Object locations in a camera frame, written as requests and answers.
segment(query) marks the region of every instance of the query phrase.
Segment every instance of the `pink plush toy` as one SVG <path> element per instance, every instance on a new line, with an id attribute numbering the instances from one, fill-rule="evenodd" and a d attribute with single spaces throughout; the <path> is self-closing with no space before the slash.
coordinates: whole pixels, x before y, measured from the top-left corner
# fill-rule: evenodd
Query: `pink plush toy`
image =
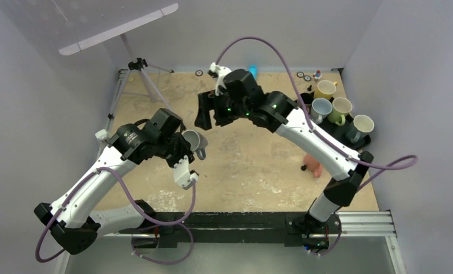
<path id="1" fill-rule="evenodd" d="M 306 154 L 302 162 L 304 164 L 301 167 L 302 170 L 309 170 L 310 172 L 313 172 L 315 178 L 321 177 L 322 165 L 314 157 Z"/>

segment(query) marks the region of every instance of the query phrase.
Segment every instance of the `floor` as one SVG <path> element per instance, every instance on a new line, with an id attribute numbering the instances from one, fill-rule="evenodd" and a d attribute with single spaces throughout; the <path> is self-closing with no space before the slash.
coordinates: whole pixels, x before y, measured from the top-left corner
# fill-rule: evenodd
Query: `floor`
<path id="1" fill-rule="evenodd" d="M 226 127 L 209 131 L 195 128 L 197 94 L 214 88 L 214 81 L 205 73 L 151 74 L 173 111 L 208 139 L 207 158 L 195 159 L 191 168 L 200 174 L 197 183 L 195 211 L 304 211 L 322 192 L 330 180 L 325 170 L 319 179 L 309 171 L 301 171 L 304 152 L 286 139 L 257 128 L 248 120 L 237 120 Z M 339 83 L 334 97 L 345 96 L 337 72 L 323 73 L 323 79 Z M 295 77 L 301 92 L 313 82 Z M 286 73 L 260 73 L 257 79 L 265 92 L 282 91 L 295 99 Z M 128 81 L 125 92 L 146 94 L 137 74 Z M 112 132 L 122 124 L 150 118 L 164 107 L 146 96 L 124 94 L 120 98 Z M 152 158 L 124 177 L 135 199 L 144 199 L 156 211 L 185 211 L 191 202 L 191 190 L 183 190 L 172 179 L 165 160 Z M 128 200 L 116 185 L 97 205 L 96 210 L 126 206 Z M 371 185 L 356 195 L 344 210 L 378 210 Z"/>

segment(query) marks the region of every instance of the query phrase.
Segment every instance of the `blue object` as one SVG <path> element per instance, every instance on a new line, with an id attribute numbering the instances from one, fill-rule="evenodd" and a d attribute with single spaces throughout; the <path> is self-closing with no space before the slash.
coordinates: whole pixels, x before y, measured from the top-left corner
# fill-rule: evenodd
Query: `blue object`
<path id="1" fill-rule="evenodd" d="M 248 71 L 253 75 L 254 79 L 257 80 L 257 65 L 251 65 Z"/>

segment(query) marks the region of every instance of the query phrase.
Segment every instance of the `tray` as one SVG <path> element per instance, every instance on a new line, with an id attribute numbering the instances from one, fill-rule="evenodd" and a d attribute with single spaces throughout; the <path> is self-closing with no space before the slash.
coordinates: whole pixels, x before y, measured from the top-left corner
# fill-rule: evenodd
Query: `tray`
<path id="1" fill-rule="evenodd" d="M 305 103 L 306 103 L 306 101 L 307 102 L 309 102 L 309 101 L 312 102 L 312 99 L 311 99 L 312 96 L 313 96 L 313 94 L 309 94 L 309 93 L 306 93 L 306 92 L 301 94 L 301 98 L 302 98 L 302 100 L 304 100 Z M 351 148 L 353 150 L 361 150 L 361 149 L 363 149 L 364 147 L 366 147 L 367 145 L 369 145 L 371 143 L 371 136 L 368 134 L 364 138 L 362 138 L 359 141 L 357 141 L 356 143 L 354 143 L 354 144 L 351 143 L 351 141 L 349 141 L 345 137 L 345 133 L 346 133 L 346 131 L 348 131 L 351 123 L 353 122 L 353 120 L 354 120 L 354 118 L 351 115 L 347 115 L 346 116 L 346 123 L 343 126 L 338 126 L 335 123 L 331 123 L 327 118 L 325 118 L 322 121 L 322 123 L 319 124 L 319 126 L 324 131 L 326 131 L 329 135 L 334 137 L 336 140 L 341 142 L 346 147 Z"/>

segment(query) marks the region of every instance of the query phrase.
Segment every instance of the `wall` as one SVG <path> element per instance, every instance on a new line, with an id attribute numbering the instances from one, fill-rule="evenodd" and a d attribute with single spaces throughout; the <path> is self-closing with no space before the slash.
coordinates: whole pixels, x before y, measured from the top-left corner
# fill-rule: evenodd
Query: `wall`
<path id="1" fill-rule="evenodd" d="M 407 273 L 453 273 L 453 1 L 384 0 L 343 74 L 376 123 L 377 163 L 418 154 L 374 183 Z"/>
<path id="2" fill-rule="evenodd" d="M 381 0 L 178 0 L 176 12 L 128 33 L 132 48 L 151 63 L 191 71 L 207 69 L 236 38 L 272 42 L 292 69 L 344 67 Z M 223 64 L 283 71 L 274 52 L 243 41 Z"/>
<path id="3" fill-rule="evenodd" d="M 33 208 L 60 197 L 94 161 L 113 92 L 103 49 L 61 59 L 38 42 L 0 9 L 0 273 L 52 272 L 54 263 L 34 259 L 43 225 Z"/>

